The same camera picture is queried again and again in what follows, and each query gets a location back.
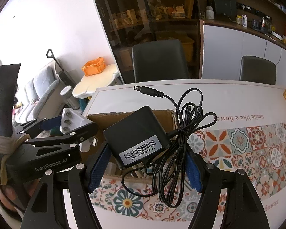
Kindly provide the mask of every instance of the orange basket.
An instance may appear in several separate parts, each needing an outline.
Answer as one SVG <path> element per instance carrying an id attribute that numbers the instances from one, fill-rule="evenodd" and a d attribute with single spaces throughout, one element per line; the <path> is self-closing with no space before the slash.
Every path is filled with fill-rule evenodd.
<path id="1" fill-rule="evenodd" d="M 106 68 L 104 58 L 97 58 L 87 62 L 83 67 L 82 71 L 85 73 L 85 76 L 91 76 L 94 74 L 101 73 Z"/>

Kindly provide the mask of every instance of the metal screw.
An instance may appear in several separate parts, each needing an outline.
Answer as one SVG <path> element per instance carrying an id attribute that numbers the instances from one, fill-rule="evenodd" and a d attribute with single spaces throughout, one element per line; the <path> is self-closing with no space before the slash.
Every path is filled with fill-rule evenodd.
<path id="1" fill-rule="evenodd" d="M 77 164 L 77 165 L 76 165 L 76 168 L 77 168 L 77 169 L 82 169 L 83 167 L 85 167 L 84 164 Z"/>
<path id="2" fill-rule="evenodd" d="M 51 175 L 52 173 L 53 173 L 53 170 L 51 170 L 51 169 L 48 169 L 48 170 L 46 170 L 46 175 L 48 176 L 48 175 Z"/>
<path id="3" fill-rule="evenodd" d="M 207 164 L 206 164 L 206 167 L 207 167 L 208 169 L 214 169 L 214 164 L 212 164 L 212 163 L 207 163 Z"/>
<path id="4" fill-rule="evenodd" d="M 246 172 L 245 172 L 243 169 L 238 169 L 237 172 L 238 172 L 240 175 L 246 174 Z"/>

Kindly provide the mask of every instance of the black power adapter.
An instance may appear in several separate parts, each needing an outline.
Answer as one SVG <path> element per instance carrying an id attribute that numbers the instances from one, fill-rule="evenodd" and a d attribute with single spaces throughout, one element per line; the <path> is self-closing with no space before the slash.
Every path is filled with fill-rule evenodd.
<path id="1" fill-rule="evenodd" d="M 119 168 L 155 157 L 171 141 L 149 106 L 128 115 L 103 132 Z"/>

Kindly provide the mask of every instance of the glass cabinet door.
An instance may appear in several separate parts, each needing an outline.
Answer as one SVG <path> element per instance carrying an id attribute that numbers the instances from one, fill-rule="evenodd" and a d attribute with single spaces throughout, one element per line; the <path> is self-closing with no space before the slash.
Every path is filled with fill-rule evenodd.
<path id="1" fill-rule="evenodd" d="M 198 15 L 194 0 L 95 0 L 125 83 L 134 82 L 132 47 L 143 42 L 180 39 L 189 69 L 195 61 Z"/>

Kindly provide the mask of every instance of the white wall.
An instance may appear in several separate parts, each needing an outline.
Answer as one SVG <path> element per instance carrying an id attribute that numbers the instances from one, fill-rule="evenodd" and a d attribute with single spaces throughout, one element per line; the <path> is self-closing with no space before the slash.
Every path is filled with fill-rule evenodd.
<path id="1" fill-rule="evenodd" d="M 0 59 L 22 64 L 19 86 L 51 61 L 49 48 L 76 82 L 89 60 L 116 63 L 94 0 L 9 0 L 0 13 Z"/>

